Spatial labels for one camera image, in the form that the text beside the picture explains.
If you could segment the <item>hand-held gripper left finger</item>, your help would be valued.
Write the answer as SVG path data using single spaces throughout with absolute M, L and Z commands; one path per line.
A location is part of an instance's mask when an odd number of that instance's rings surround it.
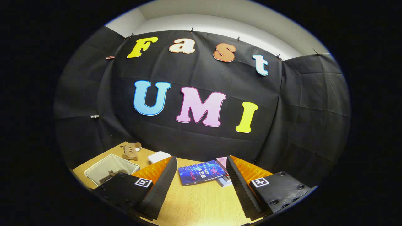
M 93 189 L 93 194 L 131 218 L 157 220 L 177 170 L 177 158 L 167 157 L 135 173 L 118 173 Z

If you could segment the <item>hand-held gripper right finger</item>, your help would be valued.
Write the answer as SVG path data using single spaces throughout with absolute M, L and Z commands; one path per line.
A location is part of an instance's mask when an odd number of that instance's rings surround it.
M 273 174 L 235 156 L 227 157 L 226 169 L 245 217 L 252 221 L 279 215 L 317 189 L 284 171 Z

